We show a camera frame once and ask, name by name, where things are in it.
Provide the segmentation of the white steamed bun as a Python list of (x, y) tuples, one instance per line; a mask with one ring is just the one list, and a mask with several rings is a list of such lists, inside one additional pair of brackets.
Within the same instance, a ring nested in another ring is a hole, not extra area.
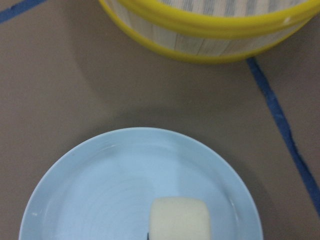
[(149, 240), (210, 240), (211, 218), (207, 205), (187, 197), (156, 198), (150, 208)]

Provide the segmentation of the yellow rimmed steamer basket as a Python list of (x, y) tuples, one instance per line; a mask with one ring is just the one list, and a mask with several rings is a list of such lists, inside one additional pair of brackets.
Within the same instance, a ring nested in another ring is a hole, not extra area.
[(102, 0), (100, 5), (142, 46), (201, 64), (258, 55), (320, 12), (317, 0)]

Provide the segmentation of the light blue plate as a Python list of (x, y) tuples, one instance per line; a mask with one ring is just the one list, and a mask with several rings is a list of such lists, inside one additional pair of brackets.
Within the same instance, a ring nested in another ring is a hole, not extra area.
[(152, 127), (103, 133), (74, 147), (42, 177), (21, 240), (145, 240), (154, 199), (206, 203), (215, 240), (261, 240), (255, 202), (235, 170), (186, 135)]

